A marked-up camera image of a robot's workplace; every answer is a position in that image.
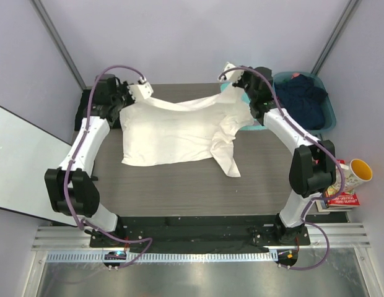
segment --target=teal basket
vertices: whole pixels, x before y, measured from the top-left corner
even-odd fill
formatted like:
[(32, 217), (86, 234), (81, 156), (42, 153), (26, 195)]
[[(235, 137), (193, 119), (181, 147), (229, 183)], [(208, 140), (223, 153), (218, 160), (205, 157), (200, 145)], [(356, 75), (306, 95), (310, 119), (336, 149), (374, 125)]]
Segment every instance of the teal basket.
[[(280, 73), (276, 74), (273, 77), (273, 89), (276, 91), (276, 88), (274, 86), (275, 84), (281, 84), (282, 82), (287, 82), (288, 80), (291, 79), (292, 75), (296, 72), (301, 73), (304, 76), (313, 78), (315, 81), (315, 86), (320, 87), (323, 90), (325, 90), (323, 82), (317, 76), (315, 76), (311, 73), (299, 72), (299, 71), (280, 72)], [(336, 118), (335, 118), (334, 110), (333, 110), (333, 107), (331, 105), (331, 102), (329, 101), (328, 96), (325, 98), (324, 102), (321, 104), (321, 109), (323, 110), (324, 119), (325, 119), (324, 127), (321, 128), (320, 130), (308, 130), (308, 132), (311, 133), (312, 135), (319, 135), (322, 133), (329, 132), (332, 129), (334, 129), (334, 127), (336, 125)]]

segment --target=cup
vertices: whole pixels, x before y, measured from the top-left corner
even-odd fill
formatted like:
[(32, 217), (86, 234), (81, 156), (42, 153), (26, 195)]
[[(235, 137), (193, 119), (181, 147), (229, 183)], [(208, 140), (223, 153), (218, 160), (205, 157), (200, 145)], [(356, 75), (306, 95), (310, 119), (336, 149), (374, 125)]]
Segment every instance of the cup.
[[(353, 159), (349, 164), (341, 164), (343, 173), (345, 174), (345, 187), (343, 192), (349, 192), (372, 179), (372, 169), (366, 162), (360, 159)], [(341, 187), (341, 175), (336, 168), (336, 182), (333, 188), (338, 192)]]

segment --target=navy cloth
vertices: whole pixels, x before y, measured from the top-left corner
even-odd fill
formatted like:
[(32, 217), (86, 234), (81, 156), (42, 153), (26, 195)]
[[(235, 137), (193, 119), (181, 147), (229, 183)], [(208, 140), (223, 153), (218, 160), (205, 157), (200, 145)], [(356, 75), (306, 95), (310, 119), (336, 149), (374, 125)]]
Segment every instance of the navy cloth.
[(314, 79), (302, 74), (287, 82), (275, 84), (276, 95), (290, 116), (307, 130), (319, 130), (325, 125), (320, 105), (327, 92), (314, 86)]

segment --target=white wall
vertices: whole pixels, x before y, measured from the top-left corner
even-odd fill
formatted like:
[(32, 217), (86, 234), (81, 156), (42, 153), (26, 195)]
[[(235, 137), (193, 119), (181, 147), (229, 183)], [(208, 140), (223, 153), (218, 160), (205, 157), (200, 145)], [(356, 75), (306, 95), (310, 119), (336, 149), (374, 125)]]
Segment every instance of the white wall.
[(319, 76), (338, 120), (327, 135), (337, 157), (373, 168), (353, 217), (364, 223), (384, 277), (384, 0), (362, 1)]
[[(112, 64), (151, 83), (215, 82), (226, 61), (311, 71), (346, 0), (43, 0), (85, 83)], [(136, 76), (118, 74), (122, 79)]]
[[(0, 1), (0, 105), (70, 141), (80, 95), (31, 4)], [(21, 296), (40, 223), (0, 210), (0, 296)]]

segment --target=stack of books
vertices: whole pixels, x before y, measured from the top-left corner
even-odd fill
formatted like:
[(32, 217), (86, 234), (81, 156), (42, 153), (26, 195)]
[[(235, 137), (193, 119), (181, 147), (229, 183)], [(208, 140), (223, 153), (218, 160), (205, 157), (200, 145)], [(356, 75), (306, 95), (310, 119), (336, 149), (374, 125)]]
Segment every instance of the stack of books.
[[(333, 186), (330, 186), (325, 192), (325, 197), (332, 196), (336, 193)], [(360, 206), (356, 192), (351, 190), (344, 192), (335, 199), (323, 201), (316, 200), (317, 210), (319, 212), (348, 212), (355, 207)]]

